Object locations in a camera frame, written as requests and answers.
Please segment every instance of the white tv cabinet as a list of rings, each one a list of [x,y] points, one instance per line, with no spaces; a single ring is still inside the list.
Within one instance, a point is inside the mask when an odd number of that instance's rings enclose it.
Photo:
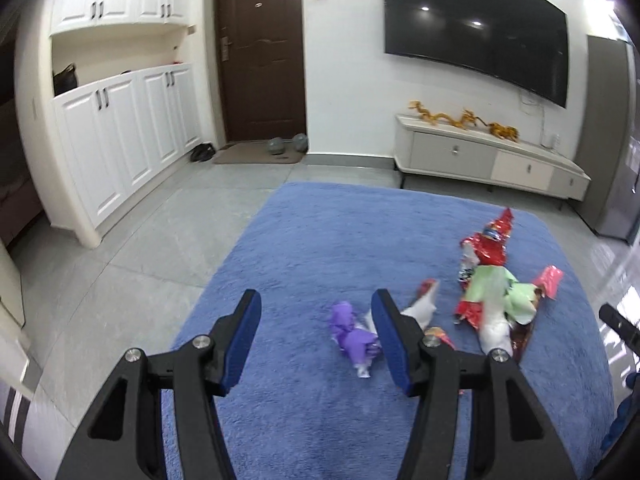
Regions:
[[[395,161],[405,174],[444,176],[583,200],[591,179],[559,153],[480,130],[398,115]]]

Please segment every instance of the floor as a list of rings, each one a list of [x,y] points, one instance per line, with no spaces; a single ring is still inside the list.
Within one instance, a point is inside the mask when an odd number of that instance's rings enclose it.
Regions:
[[[82,248],[45,219],[14,247],[25,330],[44,370],[26,420],[23,455],[43,480],[54,478],[75,428],[122,353],[132,346],[149,354],[166,350],[253,215],[281,184],[300,180],[399,185],[396,172],[373,168],[189,164],[126,215],[96,250]],[[535,213],[564,249],[594,311],[608,301],[640,321],[638,250],[595,237],[569,207],[559,210],[557,200],[430,177],[408,176],[405,187]],[[637,363],[613,332],[603,327],[602,336],[620,400],[622,377]]]

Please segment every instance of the refrigerator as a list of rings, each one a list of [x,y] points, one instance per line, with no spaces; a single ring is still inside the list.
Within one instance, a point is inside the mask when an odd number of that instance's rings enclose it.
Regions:
[[[591,184],[572,206],[596,234],[631,244],[640,226],[640,56],[626,41],[587,39],[587,99],[574,161]]]

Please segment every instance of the flat screen tv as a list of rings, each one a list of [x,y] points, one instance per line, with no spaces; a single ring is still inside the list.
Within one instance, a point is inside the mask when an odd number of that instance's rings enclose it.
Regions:
[[[566,15],[547,0],[385,0],[385,51],[458,65],[566,106]]]

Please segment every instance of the silver bolt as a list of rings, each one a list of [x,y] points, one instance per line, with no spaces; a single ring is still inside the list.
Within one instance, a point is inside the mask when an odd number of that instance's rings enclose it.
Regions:
[[[137,348],[130,348],[124,354],[124,358],[130,363],[135,363],[136,361],[139,361],[141,357],[142,357],[142,352]]]
[[[206,348],[211,344],[211,339],[208,335],[199,335],[193,339],[193,345],[199,350]]]
[[[509,360],[509,354],[502,348],[494,348],[491,350],[491,358],[498,363],[504,363]]]
[[[424,336],[422,342],[427,348],[436,348],[437,346],[440,346],[440,343],[442,343],[442,341],[440,341],[440,338],[434,336],[433,334]]]

